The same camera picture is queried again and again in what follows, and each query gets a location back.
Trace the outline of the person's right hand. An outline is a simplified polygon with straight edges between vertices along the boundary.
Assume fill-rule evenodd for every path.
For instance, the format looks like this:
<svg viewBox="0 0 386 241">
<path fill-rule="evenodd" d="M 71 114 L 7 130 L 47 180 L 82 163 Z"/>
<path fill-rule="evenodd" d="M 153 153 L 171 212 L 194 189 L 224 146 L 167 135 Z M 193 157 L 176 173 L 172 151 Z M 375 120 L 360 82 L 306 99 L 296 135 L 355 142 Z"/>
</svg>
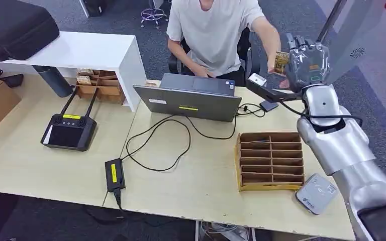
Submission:
<svg viewBox="0 0 386 241">
<path fill-rule="evenodd" d="M 196 65 L 191 69 L 191 71 L 195 74 L 195 76 L 215 78 L 215 75 L 204 66 Z"/>
</svg>

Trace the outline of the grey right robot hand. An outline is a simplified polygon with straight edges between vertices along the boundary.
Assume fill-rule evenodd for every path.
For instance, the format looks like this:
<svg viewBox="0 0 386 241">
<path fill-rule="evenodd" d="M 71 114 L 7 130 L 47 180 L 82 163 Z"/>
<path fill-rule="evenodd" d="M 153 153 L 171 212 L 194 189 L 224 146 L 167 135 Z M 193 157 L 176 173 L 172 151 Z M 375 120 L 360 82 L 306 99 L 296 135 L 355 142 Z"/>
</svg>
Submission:
<svg viewBox="0 0 386 241">
<path fill-rule="evenodd" d="M 289 46 L 286 78 L 292 92 L 316 84 L 327 84 L 330 73 L 329 48 L 302 36 L 286 34 Z"/>
</svg>

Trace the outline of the person's left hand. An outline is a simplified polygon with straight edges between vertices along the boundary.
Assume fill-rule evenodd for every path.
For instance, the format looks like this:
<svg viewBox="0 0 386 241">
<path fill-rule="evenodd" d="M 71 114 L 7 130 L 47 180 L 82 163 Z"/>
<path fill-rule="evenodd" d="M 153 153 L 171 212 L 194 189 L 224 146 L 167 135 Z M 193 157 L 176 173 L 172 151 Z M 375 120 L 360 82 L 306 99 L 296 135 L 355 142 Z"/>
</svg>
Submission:
<svg viewBox="0 0 386 241">
<path fill-rule="evenodd" d="M 268 66 L 268 73 L 269 74 L 274 74 L 275 58 L 276 58 L 275 54 L 272 54 L 272 55 L 268 56 L 267 66 Z M 290 87 L 290 84 L 289 84 L 289 81 L 288 81 L 287 78 L 285 78 L 284 80 L 282 80 L 279 83 L 279 88 L 280 89 L 288 89 L 289 87 Z"/>
</svg>

